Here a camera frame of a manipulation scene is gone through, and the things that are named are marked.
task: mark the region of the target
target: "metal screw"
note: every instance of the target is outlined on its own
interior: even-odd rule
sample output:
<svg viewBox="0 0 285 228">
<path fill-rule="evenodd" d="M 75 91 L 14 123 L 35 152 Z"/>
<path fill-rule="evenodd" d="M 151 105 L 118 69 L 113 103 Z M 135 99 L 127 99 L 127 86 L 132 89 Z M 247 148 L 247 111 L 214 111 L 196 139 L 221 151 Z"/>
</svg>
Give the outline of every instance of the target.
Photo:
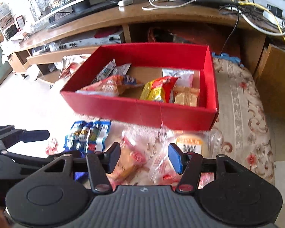
<svg viewBox="0 0 285 228">
<path fill-rule="evenodd" d="M 182 192 L 190 192 L 193 190 L 193 186 L 190 184 L 181 184 L 178 189 Z"/>
<path fill-rule="evenodd" d="M 110 186 L 107 184 L 98 184 L 95 187 L 95 190 L 98 192 L 105 192 L 108 191 L 110 189 Z"/>
</svg>

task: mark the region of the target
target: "red box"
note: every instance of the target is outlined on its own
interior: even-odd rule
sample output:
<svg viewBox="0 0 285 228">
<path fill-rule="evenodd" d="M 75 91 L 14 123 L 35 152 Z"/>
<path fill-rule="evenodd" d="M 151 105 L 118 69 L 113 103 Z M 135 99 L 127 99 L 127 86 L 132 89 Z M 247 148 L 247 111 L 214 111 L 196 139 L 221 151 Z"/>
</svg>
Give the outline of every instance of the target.
<svg viewBox="0 0 285 228">
<path fill-rule="evenodd" d="M 146 70 L 151 67 L 199 70 L 199 107 L 75 93 L 89 85 L 113 58 L 116 65 L 132 63 L 131 67 L 146 67 Z M 209 47 L 201 45 L 131 43 L 100 46 L 60 93 L 76 113 L 157 128 L 163 122 L 170 129 L 210 130 L 219 112 L 212 56 Z"/>
</svg>

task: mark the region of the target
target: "white logo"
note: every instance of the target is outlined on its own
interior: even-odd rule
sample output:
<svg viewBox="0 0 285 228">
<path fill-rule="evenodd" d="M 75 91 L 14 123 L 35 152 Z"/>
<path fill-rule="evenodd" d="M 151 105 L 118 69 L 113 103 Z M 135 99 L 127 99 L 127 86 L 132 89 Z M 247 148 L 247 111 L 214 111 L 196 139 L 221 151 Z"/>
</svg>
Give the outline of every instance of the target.
<svg viewBox="0 0 285 228">
<path fill-rule="evenodd" d="M 149 190 L 144 187 L 144 188 L 141 188 L 140 191 L 142 191 L 142 192 L 148 192 Z"/>
</svg>

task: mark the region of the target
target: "red cardboard box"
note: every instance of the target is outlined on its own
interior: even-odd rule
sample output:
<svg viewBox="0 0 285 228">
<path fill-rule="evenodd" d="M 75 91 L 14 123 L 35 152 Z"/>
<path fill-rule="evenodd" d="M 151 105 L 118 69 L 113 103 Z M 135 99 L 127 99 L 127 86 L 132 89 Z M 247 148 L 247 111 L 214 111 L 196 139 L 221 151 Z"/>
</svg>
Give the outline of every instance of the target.
<svg viewBox="0 0 285 228">
<path fill-rule="evenodd" d="M 128 75 L 146 83 L 162 77 L 162 68 L 200 71 L 199 107 L 139 100 L 142 88 L 122 97 L 84 95 L 75 91 L 89 85 L 113 58 L 116 65 L 132 63 Z M 131 43 L 100 46 L 61 90 L 79 114 L 160 128 L 210 130 L 219 112 L 212 56 L 207 46 L 174 43 Z"/>
</svg>

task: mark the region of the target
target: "white cable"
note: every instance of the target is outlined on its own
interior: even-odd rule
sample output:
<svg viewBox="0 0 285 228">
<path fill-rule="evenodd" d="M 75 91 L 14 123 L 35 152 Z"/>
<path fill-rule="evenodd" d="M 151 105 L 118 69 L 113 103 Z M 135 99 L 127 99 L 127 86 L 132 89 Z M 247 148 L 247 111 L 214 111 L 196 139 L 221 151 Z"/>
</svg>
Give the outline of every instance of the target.
<svg viewBox="0 0 285 228">
<path fill-rule="evenodd" d="M 186 3 L 183 3 L 183 4 L 180 4 L 180 5 L 175 5 L 175 6 L 159 6 L 159 5 L 155 5 L 155 4 L 153 4 L 154 3 L 154 1 L 156 1 L 156 0 L 148 0 L 149 1 L 149 3 L 150 3 L 150 5 L 151 6 L 153 6 L 153 7 L 151 7 L 151 8 L 148 8 L 148 7 L 143 7 L 142 9 L 143 10 L 154 10 L 154 9 L 158 9 L 158 8 L 178 8 L 178 7 L 182 7 L 182 6 L 186 6 L 187 4 L 190 4 L 190 3 L 193 3 L 193 2 L 195 2 L 196 0 L 191 0 L 191 1 L 189 1 L 189 2 L 186 2 Z"/>
<path fill-rule="evenodd" d="M 226 9 L 228 10 L 234 10 L 234 11 L 237 11 L 238 8 L 235 8 L 235 7 L 227 7 Z M 253 24 L 243 13 L 241 10 L 239 10 L 239 12 L 241 13 L 241 16 L 243 16 L 244 20 L 250 25 L 252 26 L 254 29 L 258 30 L 259 32 L 263 33 L 263 34 L 266 34 L 266 35 L 269 35 L 269 36 L 274 36 L 274 37 L 281 37 L 281 36 L 284 36 L 285 35 L 285 32 L 283 32 L 282 34 L 281 33 L 276 33 L 276 32 L 269 32 L 267 30 L 264 30 L 260 27 L 258 27 L 257 25 Z"/>
</svg>

